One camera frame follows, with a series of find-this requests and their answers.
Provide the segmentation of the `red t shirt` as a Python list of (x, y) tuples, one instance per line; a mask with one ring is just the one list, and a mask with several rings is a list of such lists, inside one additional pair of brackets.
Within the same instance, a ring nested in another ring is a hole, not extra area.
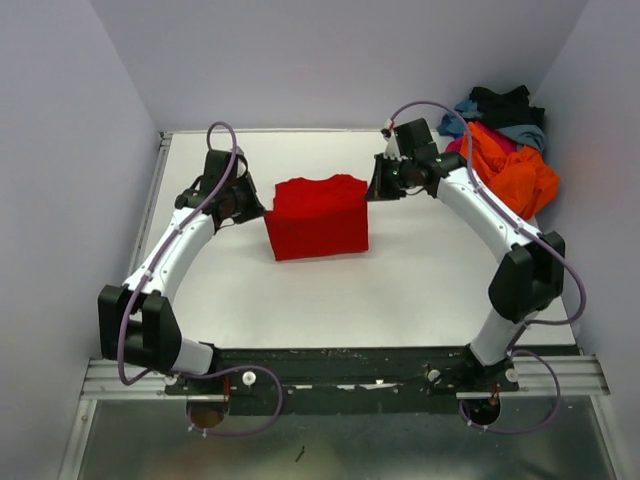
[(275, 185), (265, 225), (274, 258), (289, 261), (369, 250), (367, 182), (349, 174)]

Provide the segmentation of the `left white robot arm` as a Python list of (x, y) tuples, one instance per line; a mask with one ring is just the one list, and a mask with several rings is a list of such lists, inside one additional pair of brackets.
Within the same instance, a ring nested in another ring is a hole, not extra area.
[(102, 355), (162, 374), (187, 374), (201, 395), (222, 380), (215, 347), (183, 336), (172, 303), (192, 263), (227, 220), (243, 224), (266, 214), (241, 151), (210, 150), (204, 171), (179, 194), (160, 240), (120, 286), (107, 285), (97, 305)]

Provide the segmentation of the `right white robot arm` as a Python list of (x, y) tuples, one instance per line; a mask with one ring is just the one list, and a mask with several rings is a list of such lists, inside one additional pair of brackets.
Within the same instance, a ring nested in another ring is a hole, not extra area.
[(494, 366), (505, 360), (526, 321), (562, 293), (565, 242), (509, 210), (473, 175), (461, 154), (440, 152), (425, 120), (387, 121), (382, 135), (387, 145), (374, 157), (366, 201), (399, 200), (421, 188), (462, 219), (498, 264), (488, 286), (491, 310), (468, 346), (473, 359), (459, 370), (467, 389), (483, 391), (496, 380)]

